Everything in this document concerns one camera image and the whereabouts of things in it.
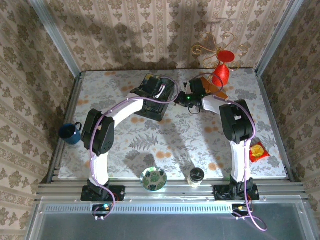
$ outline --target red snack bag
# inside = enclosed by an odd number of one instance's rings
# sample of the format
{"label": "red snack bag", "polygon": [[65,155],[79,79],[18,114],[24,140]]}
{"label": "red snack bag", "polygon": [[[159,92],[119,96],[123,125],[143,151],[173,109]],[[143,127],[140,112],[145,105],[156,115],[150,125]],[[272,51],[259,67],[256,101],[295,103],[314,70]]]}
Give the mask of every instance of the red snack bag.
{"label": "red snack bag", "polygon": [[250,160],[252,163],[255,163],[268,156],[270,156],[270,154],[267,152],[261,142],[258,142],[250,147]]}

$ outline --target wall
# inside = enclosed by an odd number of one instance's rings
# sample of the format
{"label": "wall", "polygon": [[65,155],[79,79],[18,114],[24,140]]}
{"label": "wall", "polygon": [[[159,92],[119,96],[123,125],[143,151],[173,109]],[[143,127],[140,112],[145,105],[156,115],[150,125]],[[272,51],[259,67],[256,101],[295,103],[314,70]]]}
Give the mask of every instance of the wall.
{"label": "wall", "polygon": [[81,71],[194,69],[191,47],[211,31],[216,42],[245,45],[242,67],[254,67],[288,0],[45,0]]}
{"label": "wall", "polygon": [[320,1],[303,2],[262,79],[320,226]]}
{"label": "wall", "polygon": [[71,75],[36,12],[0,1],[0,239],[22,239],[48,171]]}

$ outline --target white table surface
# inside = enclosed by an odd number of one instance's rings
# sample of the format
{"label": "white table surface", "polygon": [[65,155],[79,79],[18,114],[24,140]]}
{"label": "white table surface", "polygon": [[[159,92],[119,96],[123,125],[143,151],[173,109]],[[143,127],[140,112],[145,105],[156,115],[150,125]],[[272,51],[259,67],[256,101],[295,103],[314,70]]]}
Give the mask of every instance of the white table surface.
{"label": "white table surface", "polygon": [[[208,70],[143,70],[90,71],[83,79],[73,122],[86,121],[94,108],[103,113],[122,101],[131,89],[140,86],[151,73],[183,82]],[[261,141],[270,156],[251,163],[254,179],[286,178],[285,168],[252,69],[230,73],[225,93],[230,100],[245,99],[256,123],[253,142]],[[65,145],[58,177],[60,179],[88,178],[89,151],[82,141]],[[184,179],[193,167],[202,168],[206,179],[229,178],[232,155],[225,138],[221,118],[212,112],[192,115],[187,108],[170,104],[162,122],[133,114],[115,129],[114,145],[108,155],[111,178],[137,178],[144,169],[157,166],[169,179]]]}

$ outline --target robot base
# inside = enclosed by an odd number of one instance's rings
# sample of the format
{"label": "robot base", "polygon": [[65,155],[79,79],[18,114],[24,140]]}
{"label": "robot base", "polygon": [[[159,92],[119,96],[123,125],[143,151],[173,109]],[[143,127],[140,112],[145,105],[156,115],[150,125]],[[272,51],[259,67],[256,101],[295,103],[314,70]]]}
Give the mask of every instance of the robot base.
{"label": "robot base", "polygon": [[[117,197],[115,198],[118,202],[123,202],[125,199],[125,186],[109,186],[109,190],[116,194]],[[93,191],[89,186],[84,186],[82,188],[81,193],[81,201],[82,202],[112,202],[112,197],[107,195],[105,198],[102,197],[101,194],[96,193]]]}
{"label": "robot base", "polygon": [[[216,201],[245,200],[244,193],[234,194],[230,188],[230,185],[214,185],[213,194]],[[258,187],[255,184],[252,186],[252,189],[248,189],[247,194],[250,196],[252,201],[260,200]]]}

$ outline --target blue mug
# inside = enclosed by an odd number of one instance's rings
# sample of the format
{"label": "blue mug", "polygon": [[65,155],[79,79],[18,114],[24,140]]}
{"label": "blue mug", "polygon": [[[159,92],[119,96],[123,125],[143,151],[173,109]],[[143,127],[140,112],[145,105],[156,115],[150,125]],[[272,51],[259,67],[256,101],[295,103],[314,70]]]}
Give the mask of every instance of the blue mug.
{"label": "blue mug", "polygon": [[77,122],[75,124],[67,123],[60,127],[59,137],[62,140],[64,140],[67,144],[75,145],[81,140],[81,128],[81,122]]}

